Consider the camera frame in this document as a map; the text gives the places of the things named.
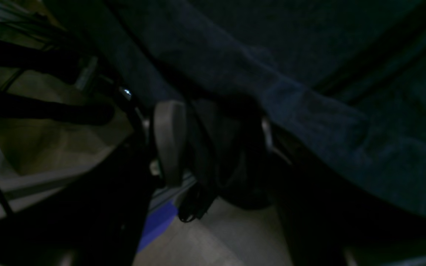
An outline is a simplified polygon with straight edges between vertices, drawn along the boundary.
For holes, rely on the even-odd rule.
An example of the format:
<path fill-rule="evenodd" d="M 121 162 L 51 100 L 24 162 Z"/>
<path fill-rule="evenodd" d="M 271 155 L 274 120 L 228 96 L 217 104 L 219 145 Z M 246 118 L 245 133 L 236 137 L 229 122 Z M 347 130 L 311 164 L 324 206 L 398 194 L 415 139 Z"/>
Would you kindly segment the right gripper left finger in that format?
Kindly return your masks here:
<path fill-rule="evenodd" d="M 107 158 L 40 202 L 13 212 L 0 190 L 2 266 L 130 266 L 157 188 L 184 174 L 187 109 L 156 104 Z"/>

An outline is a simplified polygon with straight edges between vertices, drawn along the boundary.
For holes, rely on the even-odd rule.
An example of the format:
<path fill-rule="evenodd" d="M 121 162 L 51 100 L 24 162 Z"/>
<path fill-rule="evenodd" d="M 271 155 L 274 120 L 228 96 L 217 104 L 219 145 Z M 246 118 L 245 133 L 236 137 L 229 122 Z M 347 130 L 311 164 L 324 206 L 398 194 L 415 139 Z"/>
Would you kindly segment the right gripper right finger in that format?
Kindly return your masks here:
<path fill-rule="evenodd" d="M 268 194 L 295 266 L 426 266 L 426 177 L 394 163 L 348 180 L 308 150 L 281 158 L 261 118 L 269 150 Z"/>

